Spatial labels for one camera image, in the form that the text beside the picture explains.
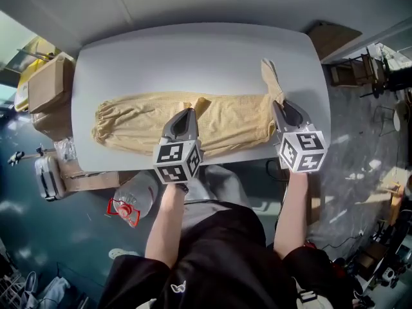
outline gray pants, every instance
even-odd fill
[[[218,211],[228,209],[218,202],[206,202],[209,200],[226,201],[250,208],[238,176],[221,166],[210,165],[202,168],[199,178],[192,179],[187,187],[189,192],[185,197],[183,230],[193,227]]]

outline metal rack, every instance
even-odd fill
[[[0,304],[3,308],[20,308],[22,289],[26,279],[20,272],[15,272],[11,277],[0,279]]]

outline wall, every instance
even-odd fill
[[[0,84],[0,104],[3,101],[10,100],[10,97],[12,97],[15,92],[15,88]]]
[[[412,0],[0,0],[0,9],[74,55],[97,39],[153,26],[237,22],[301,31],[316,20],[363,33],[343,51],[411,17]]]
[[[0,11],[0,69],[26,46],[36,35]]]
[[[412,60],[412,27],[381,40],[381,43]]]

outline white table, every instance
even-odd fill
[[[250,24],[181,24],[125,33],[82,49],[71,108],[80,166],[85,171],[152,168],[151,156],[109,149],[92,139],[95,112],[103,101],[149,91],[265,94],[263,58],[274,61],[286,97],[306,110],[329,144],[329,97],[309,37]],[[275,143],[273,136],[268,143],[210,158],[204,164],[274,157]]]

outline plastic bottle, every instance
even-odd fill
[[[139,219],[149,213],[157,194],[155,178],[147,171],[140,171],[116,190],[109,205],[113,202],[117,214],[134,228]]]

